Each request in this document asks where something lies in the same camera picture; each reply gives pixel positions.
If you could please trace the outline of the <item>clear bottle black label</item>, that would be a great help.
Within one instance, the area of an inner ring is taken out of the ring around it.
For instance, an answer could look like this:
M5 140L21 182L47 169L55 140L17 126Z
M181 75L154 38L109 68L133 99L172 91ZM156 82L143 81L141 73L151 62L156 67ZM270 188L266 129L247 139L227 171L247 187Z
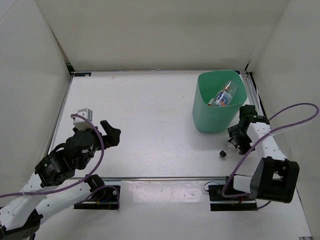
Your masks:
M224 148L219 152L219 156L222 159L234 158L238 154L239 154L239 148L234 140L227 141Z

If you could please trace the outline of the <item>clear bottle red label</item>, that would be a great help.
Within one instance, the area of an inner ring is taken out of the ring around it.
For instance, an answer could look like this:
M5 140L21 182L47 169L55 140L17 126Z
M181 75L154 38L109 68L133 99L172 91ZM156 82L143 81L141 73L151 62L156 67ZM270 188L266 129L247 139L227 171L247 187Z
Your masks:
M223 90L219 91L217 95L208 102L207 105L211 107L227 107L232 99L232 91L228 88L224 88Z

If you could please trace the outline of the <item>clear bottle blue orange label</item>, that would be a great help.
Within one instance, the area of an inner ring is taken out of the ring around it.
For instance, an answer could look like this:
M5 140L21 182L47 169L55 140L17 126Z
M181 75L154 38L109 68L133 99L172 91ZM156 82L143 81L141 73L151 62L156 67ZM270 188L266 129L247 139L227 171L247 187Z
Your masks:
M227 107L236 94L238 85L234 81L229 81L221 91L213 98L211 107Z

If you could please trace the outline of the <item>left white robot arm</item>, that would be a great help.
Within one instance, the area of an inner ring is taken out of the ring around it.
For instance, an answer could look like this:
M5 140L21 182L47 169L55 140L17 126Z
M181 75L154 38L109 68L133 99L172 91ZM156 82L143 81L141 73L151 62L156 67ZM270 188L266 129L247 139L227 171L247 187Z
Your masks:
M77 170L84 170L96 152L103 154L107 148L120 143L120 129L106 120L100 124L105 135L85 119L75 123L73 136L38 163L20 192L11 194L14 199L0 209L2 240L32 240L46 220L71 206L82 207L86 201L98 205L120 199L119 187L106 185L92 171L84 178L60 187Z

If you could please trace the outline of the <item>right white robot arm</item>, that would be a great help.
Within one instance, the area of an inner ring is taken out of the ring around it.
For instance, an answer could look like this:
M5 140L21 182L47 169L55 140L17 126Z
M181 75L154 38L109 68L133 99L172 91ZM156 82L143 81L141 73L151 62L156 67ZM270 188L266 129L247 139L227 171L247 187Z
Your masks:
M255 106L239 109L238 124L228 128L229 150L243 158L252 151L258 156L253 175L237 174L226 179L222 196L230 200L248 197L271 202L290 203L293 199L300 167L282 153L271 134L266 116L258 115Z

